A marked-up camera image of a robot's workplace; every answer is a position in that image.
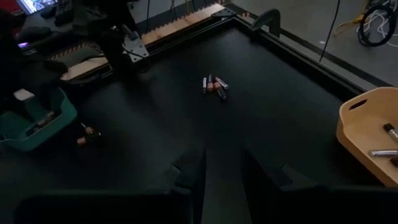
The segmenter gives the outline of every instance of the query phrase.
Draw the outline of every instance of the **purple light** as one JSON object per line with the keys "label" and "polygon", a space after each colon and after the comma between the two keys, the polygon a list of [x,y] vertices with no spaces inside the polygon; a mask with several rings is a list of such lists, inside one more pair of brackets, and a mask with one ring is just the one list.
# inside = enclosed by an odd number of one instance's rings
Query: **purple light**
{"label": "purple light", "polygon": [[24,47],[27,47],[29,45],[29,43],[20,43],[20,44],[18,44],[18,46],[19,46],[19,48],[24,48]]}

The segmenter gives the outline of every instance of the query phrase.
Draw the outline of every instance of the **wooden basket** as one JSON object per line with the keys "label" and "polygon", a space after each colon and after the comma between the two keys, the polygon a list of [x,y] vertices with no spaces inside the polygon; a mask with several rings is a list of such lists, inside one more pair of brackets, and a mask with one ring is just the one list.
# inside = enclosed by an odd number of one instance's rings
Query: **wooden basket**
{"label": "wooden basket", "polygon": [[398,128],[398,88],[377,88],[344,103],[336,135],[384,185],[398,187],[398,169],[390,158],[369,155],[370,150],[398,149],[398,144],[383,129],[386,123]]}

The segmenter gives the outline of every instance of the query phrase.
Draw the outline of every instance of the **metal frame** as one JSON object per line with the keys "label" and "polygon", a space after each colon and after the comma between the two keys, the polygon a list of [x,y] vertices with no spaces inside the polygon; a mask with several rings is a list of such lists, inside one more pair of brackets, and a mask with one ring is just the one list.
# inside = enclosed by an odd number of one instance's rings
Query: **metal frame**
{"label": "metal frame", "polygon": [[148,59],[152,62],[162,60],[165,54],[171,54],[182,47],[188,47],[230,29],[239,29],[239,31],[249,36],[253,42],[270,50],[276,56],[300,70],[307,77],[343,101],[366,91],[317,61],[300,53],[298,50],[295,50],[276,36],[262,29],[253,30],[250,23],[240,19],[236,15],[228,18],[210,17],[152,43],[147,46],[149,52]]}

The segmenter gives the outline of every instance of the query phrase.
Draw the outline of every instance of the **black bracket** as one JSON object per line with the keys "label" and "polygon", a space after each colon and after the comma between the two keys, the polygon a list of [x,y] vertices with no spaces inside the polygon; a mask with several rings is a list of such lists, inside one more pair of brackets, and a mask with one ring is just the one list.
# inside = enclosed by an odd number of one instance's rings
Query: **black bracket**
{"label": "black bracket", "polygon": [[234,12],[234,11],[232,11],[232,10],[230,10],[230,9],[225,8],[225,9],[223,9],[223,10],[220,10],[220,11],[218,11],[218,12],[213,13],[211,16],[212,16],[212,17],[222,17],[222,18],[224,18],[224,17],[235,16],[235,14],[236,14],[236,12]]}
{"label": "black bracket", "polygon": [[280,37],[280,12],[278,9],[271,9],[261,14],[251,25],[252,31],[261,29],[262,26],[268,26],[269,32]]}

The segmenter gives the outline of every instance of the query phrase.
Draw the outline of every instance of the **teal container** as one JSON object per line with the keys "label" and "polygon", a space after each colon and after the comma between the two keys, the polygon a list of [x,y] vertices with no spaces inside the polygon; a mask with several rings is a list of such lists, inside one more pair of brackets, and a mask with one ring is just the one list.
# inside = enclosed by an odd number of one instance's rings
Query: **teal container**
{"label": "teal container", "polygon": [[29,152],[57,134],[77,116],[77,111],[66,94],[60,88],[56,89],[51,94],[51,110],[60,110],[60,115],[36,133],[28,136],[26,132],[37,122],[45,119],[49,111],[41,106],[36,97],[29,98],[24,103],[35,123],[31,123],[13,112],[5,112],[0,116],[0,133],[4,137],[4,140],[0,141],[0,146]]}

